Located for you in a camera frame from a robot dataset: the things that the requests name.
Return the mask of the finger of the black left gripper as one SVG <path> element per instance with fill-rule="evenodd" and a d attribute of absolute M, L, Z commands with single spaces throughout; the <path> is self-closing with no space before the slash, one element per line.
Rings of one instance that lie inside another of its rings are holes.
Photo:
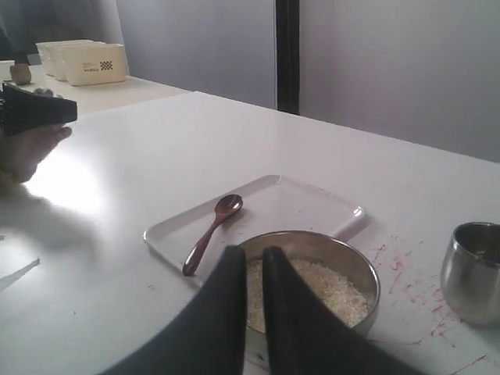
<path fill-rule="evenodd" d="M 1 88 L 1 135 L 16 136 L 40 127 L 77 120 L 75 101 L 25 91 L 4 82 Z"/>

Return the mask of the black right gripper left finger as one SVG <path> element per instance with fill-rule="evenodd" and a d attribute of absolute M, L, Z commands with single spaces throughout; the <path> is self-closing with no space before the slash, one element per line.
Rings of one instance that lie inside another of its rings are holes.
<path fill-rule="evenodd" d="M 103 373 L 242 374 L 246 324 L 246 257 L 231 245 L 170 324 Z"/>

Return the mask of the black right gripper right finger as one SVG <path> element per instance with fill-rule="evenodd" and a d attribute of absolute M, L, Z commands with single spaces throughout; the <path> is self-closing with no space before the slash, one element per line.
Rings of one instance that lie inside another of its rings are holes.
<path fill-rule="evenodd" d="M 420 374 L 344 325 L 279 247 L 262 254 L 266 341 L 272 374 Z"/>

